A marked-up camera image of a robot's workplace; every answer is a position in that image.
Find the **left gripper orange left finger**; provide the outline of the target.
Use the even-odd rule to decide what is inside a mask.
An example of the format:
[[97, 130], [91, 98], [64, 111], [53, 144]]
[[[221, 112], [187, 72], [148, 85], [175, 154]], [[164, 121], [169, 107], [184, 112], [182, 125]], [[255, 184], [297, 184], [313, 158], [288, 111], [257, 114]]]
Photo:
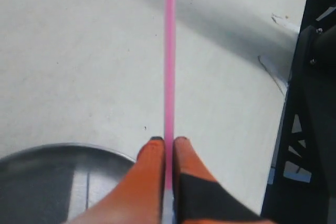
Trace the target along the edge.
[[164, 174], [165, 144], [156, 136], [112, 191], [68, 223], [161, 223]]

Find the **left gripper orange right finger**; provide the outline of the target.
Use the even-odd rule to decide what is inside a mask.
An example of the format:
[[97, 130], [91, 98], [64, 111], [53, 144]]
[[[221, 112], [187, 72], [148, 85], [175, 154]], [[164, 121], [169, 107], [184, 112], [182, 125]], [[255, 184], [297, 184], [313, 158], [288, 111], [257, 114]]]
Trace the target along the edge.
[[177, 223], [272, 223], [228, 193], [182, 136], [173, 143], [173, 181]]

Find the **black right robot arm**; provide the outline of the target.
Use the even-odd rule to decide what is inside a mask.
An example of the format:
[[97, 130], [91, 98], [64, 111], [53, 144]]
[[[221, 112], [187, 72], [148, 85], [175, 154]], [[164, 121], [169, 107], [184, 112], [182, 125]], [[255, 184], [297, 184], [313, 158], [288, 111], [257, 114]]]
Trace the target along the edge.
[[261, 215], [335, 223], [335, 0], [306, 0]]

